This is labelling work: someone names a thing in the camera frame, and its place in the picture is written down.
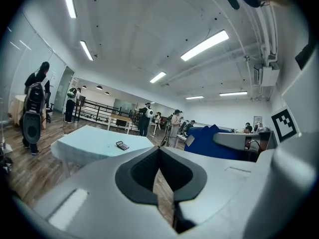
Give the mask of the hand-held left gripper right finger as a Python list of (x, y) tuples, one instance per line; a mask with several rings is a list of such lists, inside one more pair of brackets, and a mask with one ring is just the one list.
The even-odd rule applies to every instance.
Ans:
[(243, 239), (249, 213), (236, 197), (254, 163), (159, 149), (159, 168), (172, 190), (173, 226), (159, 238)]

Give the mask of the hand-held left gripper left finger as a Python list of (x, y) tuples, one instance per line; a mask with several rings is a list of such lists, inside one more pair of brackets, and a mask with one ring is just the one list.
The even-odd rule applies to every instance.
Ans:
[(174, 229), (157, 206), (128, 199), (116, 185), (118, 168), (152, 147), (94, 161), (40, 198), (34, 211), (79, 239), (171, 239)]

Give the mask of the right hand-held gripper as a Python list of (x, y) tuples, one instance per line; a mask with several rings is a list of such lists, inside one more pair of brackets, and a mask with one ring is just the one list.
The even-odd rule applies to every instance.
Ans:
[(268, 126), (255, 127), (251, 137), (245, 133), (218, 132), (213, 136), (213, 141), (233, 149), (246, 149), (261, 153), (268, 149), (275, 149), (281, 142), (299, 133), (288, 108), (281, 108), (271, 113), (267, 123)]

